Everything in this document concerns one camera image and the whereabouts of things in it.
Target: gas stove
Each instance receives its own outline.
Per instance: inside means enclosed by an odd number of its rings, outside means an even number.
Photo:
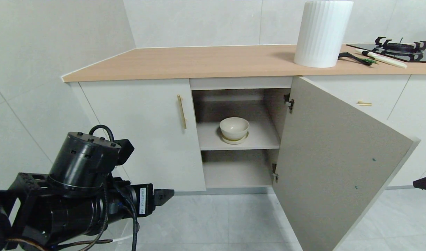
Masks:
[[[404,62],[426,62],[426,41],[414,42],[414,44],[390,43],[391,39],[378,37],[375,44],[361,43],[348,44],[348,46],[372,51],[390,58],[398,59]]]

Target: cabinet door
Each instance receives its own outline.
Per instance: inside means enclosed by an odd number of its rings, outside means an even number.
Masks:
[[[336,97],[377,119],[388,119],[409,75],[307,76]]]
[[[412,185],[426,175],[426,75],[412,75],[388,121],[422,139],[390,186]]]
[[[101,81],[81,83],[101,124],[135,151],[123,165],[133,184],[156,189],[205,191],[202,159],[189,81]],[[178,102],[181,95],[182,110]]]
[[[273,189],[304,251],[331,251],[364,216],[419,139],[307,78],[292,83]]]

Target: countertop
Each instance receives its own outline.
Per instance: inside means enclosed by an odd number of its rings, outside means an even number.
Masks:
[[[65,82],[130,79],[214,78],[254,76],[426,74],[426,63],[402,69],[382,62],[368,67],[339,59],[331,68],[293,63],[296,45],[210,46],[134,49],[63,76]],[[341,51],[354,55],[355,48]]]

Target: ribbed white vase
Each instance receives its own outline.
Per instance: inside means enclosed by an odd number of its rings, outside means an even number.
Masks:
[[[294,62],[315,68],[337,64],[354,2],[312,1],[304,4]]]

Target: gold cabinet handle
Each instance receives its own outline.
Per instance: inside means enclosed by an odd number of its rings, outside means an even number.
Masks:
[[[182,113],[182,125],[184,126],[184,129],[186,129],[186,118],[184,114],[184,106],[182,105],[182,97],[177,95],[177,99],[179,100],[180,111]]]
[[[359,100],[357,102],[357,105],[359,105],[359,106],[372,106],[372,103],[364,103],[363,101]]]

